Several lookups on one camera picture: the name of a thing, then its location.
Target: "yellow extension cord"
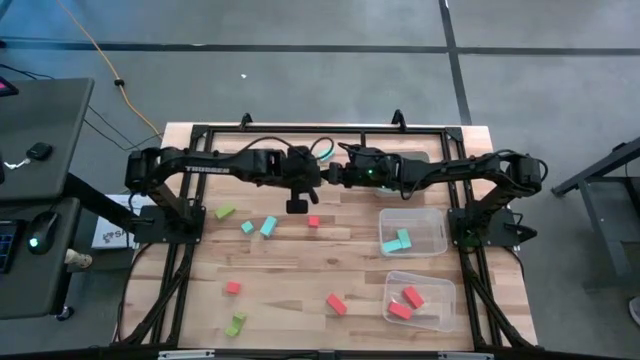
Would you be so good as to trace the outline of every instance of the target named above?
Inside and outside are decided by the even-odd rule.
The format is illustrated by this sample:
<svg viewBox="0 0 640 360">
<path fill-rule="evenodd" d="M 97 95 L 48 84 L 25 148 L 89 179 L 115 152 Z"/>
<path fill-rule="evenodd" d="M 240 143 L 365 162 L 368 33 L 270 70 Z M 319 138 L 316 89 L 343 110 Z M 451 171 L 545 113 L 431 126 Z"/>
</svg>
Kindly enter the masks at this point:
<svg viewBox="0 0 640 360">
<path fill-rule="evenodd" d="M 111 61 L 109 61 L 109 58 L 107 57 L 107 55 L 104 54 L 104 52 L 102 52 L 102 49 L 100 49 L 100 46 L 98 46 L 98 44 L 96 43 L 96 41 L 93 39 L 93 37 L 91 37 L 91 35 L 89 34 L 89 32 L 87 32 L 87 30 L 85 30 L 85 28 L 78 22 L 78 20 L 76 20 L 75 16 L 73 16 L 73 14 L 71 13 L 71 11 L 69 11 L 69 9 L 67 9 L 61 2 L 60 0 L 56 0 L 56 2 L 58 3 L 58 5 L 62 8 L 62 10 L 64 10 L 69 17 L 71 18 L 71 20 L 73 20 L 73 22 L 78 26 L 78 28 L 80 30 L 82 30 L 82 32 L 87 36 L 87 38 L 91 41 L 91 43 L 93 44 L 93 46 L 96 48 L 96 50 L 98 50 L 98 53 L 100 53 L 100 55 L 102 56 L 102 58 L 104 59 L 104 61 L 107 62 L 107 65 L 109 65 L 109 68 L 111 69 L 111 72 L 113 73 L 113 76 L 116 77 L 116 80 L 122 80 L 120 78 L 120 76 L 118 75 L 118 72 L 116 71 L 116 68 L 113 66 L 113 64 L 111 63 Z M 127 92 L 124 90 L 124 85 L 118 85 L 118 88 L 120 89 L 120 92 L 122 93 L 122 98 L 124 99 L 124 102 L 127 103 L 127 106 L 129 106 L 129 108 L 131 109 L 131 111 L 133 111 L 136 115 L 138 115 L 138 117 L 140 119 L 142 119 L 142 121 L 144 121 L 152 130 L 153 132 L 155 132 L 155 134 L 162 139 L 162 134 L 160 134 L 160 132 L 158 131 L 158 129 L 153 125 L 153 123 L 151 123 L 151 121 L 149 121 L 144 115 L 142 115 L 142 113 L 140 113 L 140 111 L 138 111 L 138 109 L 136 109 L 132 104 L 131 101 L 129 101 L 129 97 L 127 96 Z"/>
</svg>

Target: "computer mouse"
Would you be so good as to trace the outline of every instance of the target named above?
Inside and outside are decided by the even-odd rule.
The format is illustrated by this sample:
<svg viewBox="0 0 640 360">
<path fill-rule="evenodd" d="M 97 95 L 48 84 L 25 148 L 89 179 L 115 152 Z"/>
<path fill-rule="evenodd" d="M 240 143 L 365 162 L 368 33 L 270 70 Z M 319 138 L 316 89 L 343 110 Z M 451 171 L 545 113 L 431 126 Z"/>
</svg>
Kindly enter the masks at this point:
<svg viewBox="0 0 640 360">
<path fill-rule="evenodd" d="M 29 252 L 34 255 L 44 255 L 51 249 L 55 240 L 58 217 L 56 212 L 45 211 L 33 218 L 25 232 Z"/>
</svg>

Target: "wooden table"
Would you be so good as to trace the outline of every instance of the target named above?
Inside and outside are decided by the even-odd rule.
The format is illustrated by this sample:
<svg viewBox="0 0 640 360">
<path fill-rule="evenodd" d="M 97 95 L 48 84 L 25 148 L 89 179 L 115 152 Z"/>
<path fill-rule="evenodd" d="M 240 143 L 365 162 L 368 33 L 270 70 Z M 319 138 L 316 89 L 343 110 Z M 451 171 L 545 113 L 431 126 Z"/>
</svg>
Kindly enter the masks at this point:
<svg viewBox="0 0 640 360">
<path fill-rule="evenodd" d="M 163 146 L 188 147 L 191 123 L 167 125 Z M 489 130 L 463 127 L 466 152 L 492 151 Z M 216 134 L 214 149 L 233 152 L 261 134 Z M 327 134 L 336 142 L 358 143 L 358 135 Z M 310 145 L 318 134 L 283 134 L 297 145 Z M 387 152 L 426 151 L 431 161 L 442 160 L 439 140 L 426 135 L 368 135 L 367 145 Z M 255 146 L 284 148 L 265 141 Z M 346 162 L 342 149 L 333 161 Z M 181 175 L 167 181 L 178 193 Z M 473 181 L 476 198 L 493 184 Z M 180 347 L 339 349 L 339 350 L 471 350 L 464 286 L 457 250 L 432 258 L 387 258 L 380 254 L 378 215 L 387 207 L 451 205 L 447 186 L 435 184 L 410 201 L 383 200 L 372 189 L 344 189 L 326 184 L 317 190 L 320 204 L 310 204 L 310 215 L 320 217 L 319 229 L 309 229 L 307 215 L 288 215 L 284 189 L 257 188 L 228 176 L 209 176 L 204 205 L 208 209 L 205 234 L 197 246 L 191 269 Z M 219 221 L 213 211 L 231 203 L 237 210 Z M 245 235 L 240 225 L 251 220 L 260 227 L 266 216 L 278 226 L 270 239 L 256 231 Z M 126 297 L 124 334 L 129 334 L 158 296 L 167 246 L 154 245 L 139 260 Z M 493 292 L 497 303 L 525 339 L 535 343 L 527 295 L 518 263 L 501 248 L 487 249 Z M 456 284 L 457 316 L 450 333 L 392 324 L 381 315 L 384 281 L 391 270 L 449 279 Z M 239 296 L 225 293 L 227 281 L 242 284 Z M 345 300 L 346 316 L 339 317 L 325 299 L 330 293 Z M 483 334 L 490 341 L 486 312 L 479 306 Z M 230 338 L 224 330 L 235 311 L 248 314 L 242 333 Z M 163 336 L 170 327 L 167 312 Z"/>
</svg>

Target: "clear plastic bin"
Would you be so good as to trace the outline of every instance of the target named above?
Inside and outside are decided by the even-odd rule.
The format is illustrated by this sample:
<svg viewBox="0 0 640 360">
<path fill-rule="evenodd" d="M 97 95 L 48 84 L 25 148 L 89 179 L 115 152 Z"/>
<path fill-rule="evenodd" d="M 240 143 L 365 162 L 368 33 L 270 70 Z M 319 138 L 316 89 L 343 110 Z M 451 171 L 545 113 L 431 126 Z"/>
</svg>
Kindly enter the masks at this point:
<svg viewBox="0 0 640 360">
<path fill-rule="evenodd" d="M 402 290 L 413 286 L 424 299 L 424 304 L 413 309 L 402 296 Z M 391 301 L 409 307 L 413 313 L 409 320 L 404 320 L 389 313 Z M 450 332 L 455 328 L 456 319 L 456 287 L 446 279 L 414 275 L 401 271 L 391 271 L 387 275 L 382 303 L 382 315 L 385 320 L 415 326 L 423 329 Z"/>
<path fill-rule="evenodd" d="M 436 208 L 384 209 L 380 211 L 380 251 L 384 256 L 426 257 L 447 251 L 444 216 Z M 398 230 L 407 229 L 411 247 L 387 252 L 382 247 L 398 238 Z"/>
</svg>

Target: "keyboard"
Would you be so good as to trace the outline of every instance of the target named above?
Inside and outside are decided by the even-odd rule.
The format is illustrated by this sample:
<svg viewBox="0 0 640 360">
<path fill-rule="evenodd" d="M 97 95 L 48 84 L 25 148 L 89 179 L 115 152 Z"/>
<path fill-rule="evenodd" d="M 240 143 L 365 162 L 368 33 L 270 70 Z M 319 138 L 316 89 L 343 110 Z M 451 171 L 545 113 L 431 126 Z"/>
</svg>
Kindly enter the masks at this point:
<svg viewBox="0 0 640 360">
<path fill-rule="evenodd" d="M 24 220 L 0 220 L 0 274 L 6 274 L 11 268 L 12 254 L 26 222 Z"/>
</svg>

